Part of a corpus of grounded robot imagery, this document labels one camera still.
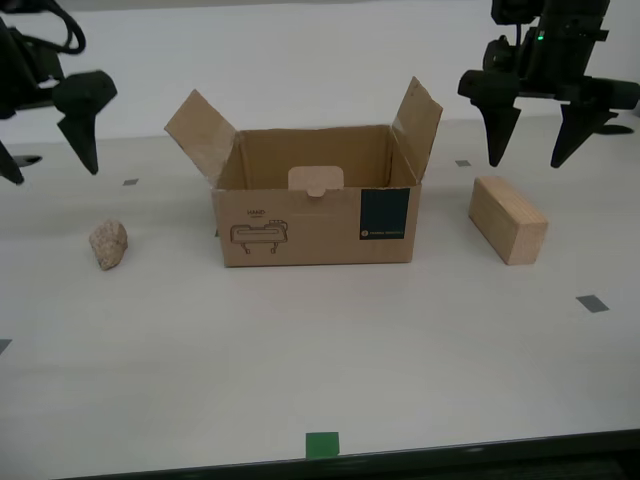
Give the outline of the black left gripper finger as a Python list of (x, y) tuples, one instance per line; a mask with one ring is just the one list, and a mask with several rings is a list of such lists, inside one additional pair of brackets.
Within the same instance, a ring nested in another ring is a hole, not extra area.
[(116, 95), (113, 79), (102, 70), (70, 75), (53, 88), (53, 105), (63, 114), (58, 128), (92, 175), (99, 171), (96, 117)]
[(24, 182), (20, 167), (3, 143), (0, 143), (0, 174), (15, 185), (21, 185)]

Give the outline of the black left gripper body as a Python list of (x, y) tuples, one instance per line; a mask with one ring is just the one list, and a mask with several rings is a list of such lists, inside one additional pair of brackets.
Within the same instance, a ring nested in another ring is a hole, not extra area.
[(17, 111), (53, 105), (52, 87), (42, 83), (64, 79), (58, 54), (33, 44), (16, 28), (1, 22), (1, 119)]

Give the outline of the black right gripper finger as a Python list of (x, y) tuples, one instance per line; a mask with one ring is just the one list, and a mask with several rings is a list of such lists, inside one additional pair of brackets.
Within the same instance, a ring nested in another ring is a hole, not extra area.
[(514, 106), (519, 92), (519, 78), (510, 73), (469, 70), (460, 79), (458, 94), (482, 114), (492, 167), (501, 162), (519, 119), (521, 110)]
[(551, 167), (560, 168), (580, 146), (617, 112), (597, 100), (572, 101), (561, 105), (562, 124), (552, 152)]

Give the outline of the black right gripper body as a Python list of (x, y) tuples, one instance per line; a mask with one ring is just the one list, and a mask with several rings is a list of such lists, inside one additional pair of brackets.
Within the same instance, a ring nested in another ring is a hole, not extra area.
[(634, 82), (595, 78), (585, 74), (594, 45), (609, 32), (553, 33), (530, 28), (518, 54), (520, 94), (552, 98), (605, 109), (633, 109), (639, 102), (639, 85)]

